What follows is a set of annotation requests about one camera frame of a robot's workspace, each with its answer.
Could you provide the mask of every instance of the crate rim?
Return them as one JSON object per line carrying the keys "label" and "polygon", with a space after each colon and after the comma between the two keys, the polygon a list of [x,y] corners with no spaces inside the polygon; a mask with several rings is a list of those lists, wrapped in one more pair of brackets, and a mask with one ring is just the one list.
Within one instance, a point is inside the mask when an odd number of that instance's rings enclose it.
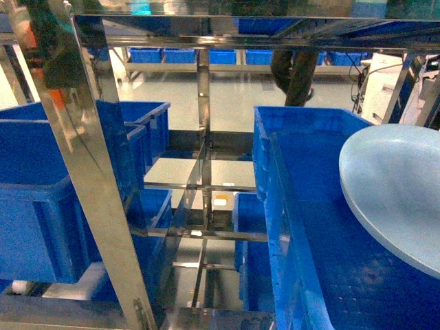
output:
{"label": "crate rim", "polygon": [[319,283],[318,273],[316,272],[315,262],[311,255],[309,240],[303,226],[303,216],[299,210],[296,201],[298,200],[292,179],[288,174],[285,158],[281,153],[278,137],[289,135],[288,133],[273,133],[270,135],[270,143],[274,154],[273,162],[280,170],[275,175],[278,178],[282,196],[283,208],[289,219],[289,227],[291,228],[291,243],[295,247],[295,266],[298,270],[299,280],[301,282],[301,300],[304,308],[304,315],[307,323],[312,329],[331,329],[331,324],[327,305],[322,294],[321,285]]}

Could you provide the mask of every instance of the cable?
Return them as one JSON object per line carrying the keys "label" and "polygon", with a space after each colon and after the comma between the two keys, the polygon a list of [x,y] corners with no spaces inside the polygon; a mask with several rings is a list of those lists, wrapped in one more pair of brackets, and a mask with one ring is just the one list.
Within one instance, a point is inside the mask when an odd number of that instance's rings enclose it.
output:
{"label": "cable", "polygon": [[359,71],[358,66],[356,65],[355,61],[351,58],[351,56],[349,55],[349,53],[345,53],[345,54],[348,56],[348,58],[350,58],[350,61],[353,63],[353,65],[354,65],[356,71],[359,72],[359,74],[362,74],[362,72]]}

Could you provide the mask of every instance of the person's leg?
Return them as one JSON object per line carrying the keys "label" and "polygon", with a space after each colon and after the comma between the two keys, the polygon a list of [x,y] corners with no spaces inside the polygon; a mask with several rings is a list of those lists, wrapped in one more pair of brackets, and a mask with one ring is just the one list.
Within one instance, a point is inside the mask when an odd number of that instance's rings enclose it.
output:
{"label": "person's leg", "polygon": [[287,95],[290,85],[290,68],[292,67],[292,51],[274,50],[270,69],[274,75],[276,86]]}
{"label": "person's leg", "polygon": [[310,99],[311,79],[318,62],[319,52],[299,51],[295,53],[289,88],[287,90],[286,107],[303,107]]}

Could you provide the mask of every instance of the blue plastic crate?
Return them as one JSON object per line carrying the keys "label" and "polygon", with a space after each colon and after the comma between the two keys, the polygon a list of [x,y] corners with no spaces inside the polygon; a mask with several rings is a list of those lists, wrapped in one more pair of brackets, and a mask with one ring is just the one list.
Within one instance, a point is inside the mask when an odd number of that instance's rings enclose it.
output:
{"label": "blue plastic crate", "polygon": [[131,124],[149,126],[152,166],[170,144],[168,128],[169,102],[121,102],[124,121]]}
{"label": "blue plastic crate", "polygon": [[248,65],[270,65],[273,50],[247,49],[246,64]]}
{"label": "blue plastic crate", "polygon": [[271,137],[265,212],[278,328],[436,329],[440,281],[380,245],[345,201],[338,161],[348,137]]}
{"label": "blue plastic crate", "polygon": [[[169,228],[173,214],[171,210],[171,190],[144,189],[141,192],[142,208],[145,215],[151,219],[149,228]],[[142,270],[148,297],[155,302],[160,288],[160,278],[166,271],[166,239],[164,237],[140,237],[132,235],[137,259]],[[108,280],[96,293],[92,300],[117,302],[116,293]]]}
{"label": "blue plastic crate", "polygon": [[[135,171],[137,181],[140,184],[140,174],[143,172],[146,174],[169,145],[168,108],[170,103],[123,101],[120,106],[126,125],[139,124],[145,126],[146,129],[146,135],[143,135],[142,142],[131,144],[132,152],[135,151],[133,154]],[[41,103],[36,102],[0,111],[0,120],[2,119],[46,120],[47,116]],[[144,167],[142,168],[137,167],[142,164],[138,160],[140,155],[144,157]],[[143,187],[143,180],[144,176],[142,176],[140,188]]]}
{"label": "blue plastic crate", "polygon": [[[235,195],[235,205],[232,211],[232,227],[235,232],[262,232],[266,233],[266,221],[264,215],[263,203],[258,200],[255,193],[240,192]],[[235,242],[235,269],[240,270],[243,264],[243,244],[242,241]],[[267,251],[266,243],[250,242],[252,251],[258,249]],[[260,273],[257,270],[258,263],[252,264],[252,272]]]}
{"label": "blue plastic crate", "polygon": [[161,63],[161,48],[130,48],[132,63]]}
{"label": "blue plastic crate", "polygon": [[275,132],[352,134],[370,124],[342,109],[304,107],[255,107],[252,159],[258,198],[265,199],[267,167],[270,161],[269,136]]}
{"label": "blue plastic crate", "polygon": [[211,49],[209,51],[209,62],[211,64],[235,64],[237,53],[233,49]]}
{"label": "blue plastic crate", "polygon": [[328,52],[327,55],[332,65],[350,67],[353,65],[353,62],[356,65],[360,65],[360,61],[366,58],[367,53]]}
{"label": "blue plastic crate", "polygon": [[[232,225],[235,232],[266,232],[263,203],[256,194],[241,192],[235,195]],[[243,309],[273,312],[274,295],[267,243],[236,242],[235,267],[240,272]]]}
{"label": "blue plastic crate", "polygon": [[47,121],[0,121],[0,278],[75,283],[98,249]]}
{"label": "blue plastic crate", "polygon": [[[239,297],[243,301],[245,311],[275,311],[274,294],[272,289],[272,278],[270,276],[269,250],[266,246],[264,254],[260,254],[261,248],[254,251],[255,247],[251,242],[243,244],[243,264],[240,266],[240,292]],[[264,263],[266,274],[256,274],[252,271],[254,263]]]}
{"label": "blue plastic crate", "polygon": [[164,56],[166,63],[194,63],[195,49],[164,49]]}
{"label": "blue plastic crate", "polygon": [[319,52],[317,65],[322,65],[327,56],[327,52]]}

